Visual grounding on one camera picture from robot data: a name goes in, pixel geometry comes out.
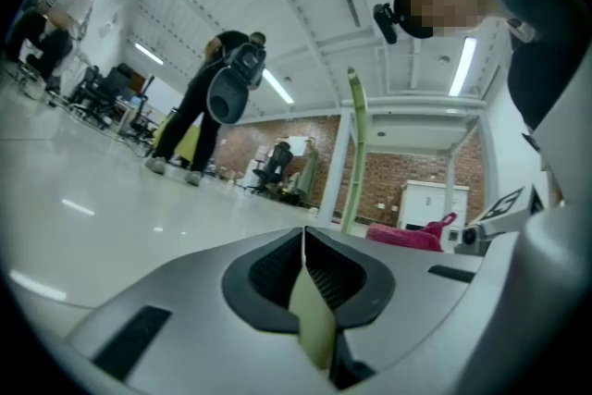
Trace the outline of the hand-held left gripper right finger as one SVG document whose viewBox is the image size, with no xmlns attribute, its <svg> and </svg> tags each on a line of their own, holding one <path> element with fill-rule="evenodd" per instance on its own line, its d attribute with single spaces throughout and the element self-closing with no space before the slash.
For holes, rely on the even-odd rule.
<svg viewBox="0 0 592 395">
<path fill-rule="evenodd" d="M 443 321 L 483 262 L 313 227 L 304 254 L 335 321 L 329 379 L 337 389 L 399 361 Z"/>
</svg>

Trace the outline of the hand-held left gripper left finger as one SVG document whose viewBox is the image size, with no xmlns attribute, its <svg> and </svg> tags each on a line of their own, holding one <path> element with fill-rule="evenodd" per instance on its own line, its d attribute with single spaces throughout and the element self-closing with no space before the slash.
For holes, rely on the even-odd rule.
<svg viewBox="0 0 592 395">
<path fill-rule="evenodd" d="M 299 342 L 300 228 L 173 259 L 89 313 L 69 343 L 145 394 L 330 394 Z"/>
</svg>

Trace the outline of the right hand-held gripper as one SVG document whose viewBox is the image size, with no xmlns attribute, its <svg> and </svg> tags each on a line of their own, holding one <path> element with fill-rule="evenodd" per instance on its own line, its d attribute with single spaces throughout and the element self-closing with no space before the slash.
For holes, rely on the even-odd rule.
<svg viewBox="0 0 592 395">
<path fill-rule="evenodd" d="M 545 209 L 536 188 L 523 186 L 499 198 L 462 229 L 457 254 L 485 255 L 498 236 L 519 231 L 534 214 Z"/>
</svg>

